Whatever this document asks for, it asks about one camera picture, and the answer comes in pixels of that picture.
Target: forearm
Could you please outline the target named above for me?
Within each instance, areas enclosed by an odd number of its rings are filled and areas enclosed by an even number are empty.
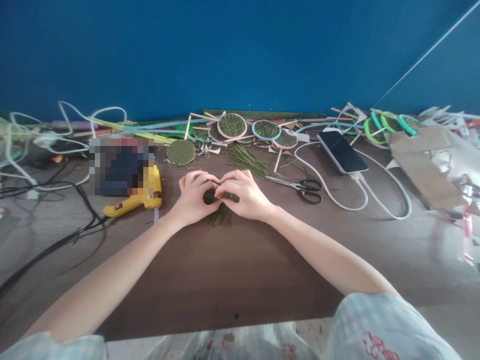
[[[98,266],[57,300],[27,331],[50,331],[61,343],[93,333],[135,285],[180,227],[168,215]]]
[[[282,208],[276,207],[265,222],[287,238],[305,260],[344,295],[355,292],[398,295],[373,266]]]

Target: yellow glue gun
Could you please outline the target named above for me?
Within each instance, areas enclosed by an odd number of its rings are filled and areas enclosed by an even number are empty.
[[[107,205],[103,208],[103,213],[109,218],[117,218],[120,215],[128,213],[130,210],[144,205],[145,209],[159,208],[162,206],[162,199],[159,197],[162,193],[162,184],[160,182],[160,173],[157,165],[145,167],[143,169],[144,179],[143,188],[135,189],[134,194],[127,200],[117,204]]]

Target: blue wall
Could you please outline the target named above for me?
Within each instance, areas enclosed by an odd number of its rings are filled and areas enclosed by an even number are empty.
[[[4,0],[0,114],[372,106],[474,0]],[[480,113],[480,9],[378,105]]]

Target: cardboard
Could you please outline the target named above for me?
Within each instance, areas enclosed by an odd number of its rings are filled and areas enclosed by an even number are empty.
[[[418,129],[419,136],[394,132],[388,137],[391,154],[433,210],[451,209],[466,203],[460,191],[425,154],[451,146],[447,129],[429,126]]]

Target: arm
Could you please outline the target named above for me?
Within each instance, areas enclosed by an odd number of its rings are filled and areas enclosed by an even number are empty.
[[[155,255],[181,228],[218,209],[203,196],[219,180],[205,171],[193,171],[179,181],[181,196],[171,211],[154,226],[98,266],[57,300],[26,332],[42,331],[58,343],[93,333],[120,304]]]
[[[215,196],[234,193],[239,202],[221,201],[248,219],[260,220],[282,234],[306,261],[344,295],[350,293],[392,293],[394,287],[368,262],[324,233],[273,205],[260,191],[250,171],[232,171],[220,180]]]

